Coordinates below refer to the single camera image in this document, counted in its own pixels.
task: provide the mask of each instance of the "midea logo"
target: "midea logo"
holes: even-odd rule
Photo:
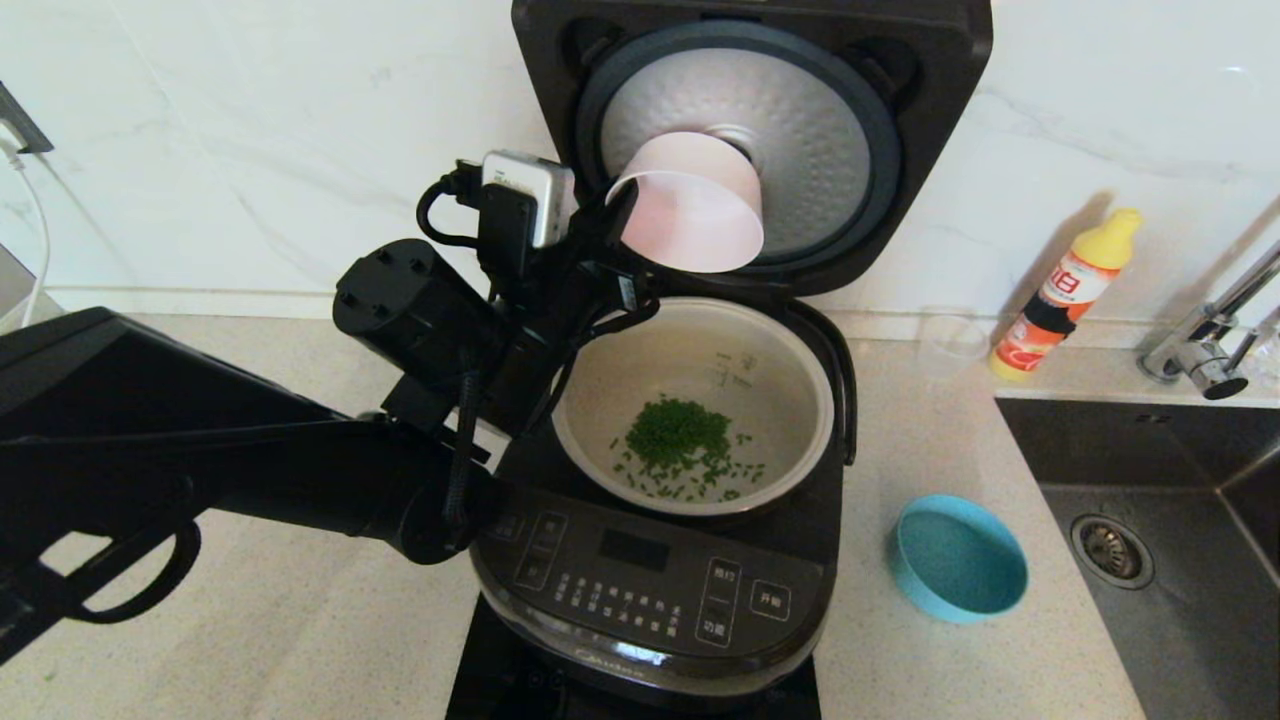
[[[639,670],[628,667],[621,662],[605,660],[589,650],[576,648],[573,650],[573,656],[581,660],[582,662],[596,665],[599,667],[604,667],[605,670],[611,670],[613,673],[621,673],[631,678],[644,678],[644,673],[640,673]]]

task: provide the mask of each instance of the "stainless steel sink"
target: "stainless steel sink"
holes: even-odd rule
[[[1280,717],[1280,411],[997,402],[1147,716]]]

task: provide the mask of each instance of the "blue bowl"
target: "blue bowl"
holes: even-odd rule
[[[893,529],[891,568],[916,607],[969,624],[1011,610],[1027,592],[1027,556],[980,505],[950,495],[913,500]]]

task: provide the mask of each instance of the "dish soap bottle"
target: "dish soap bottle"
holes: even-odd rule
[[[1120,209],[1101,225],[1084,231],[1057,263],[1053,274],[1027,301],[1004,340],[991,352],[991,369],[1007,380],[1025,379],[1102,296],[1133,258],[1133,233],[1142,215]]]

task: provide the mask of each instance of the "pink cup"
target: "pink cup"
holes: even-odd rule
[[[696,132],[659,135],[640,146],[608,199],[631,179],[639,195],[622,242],[641,256],[723,273],[760,254],[760,178],[732,145]]]

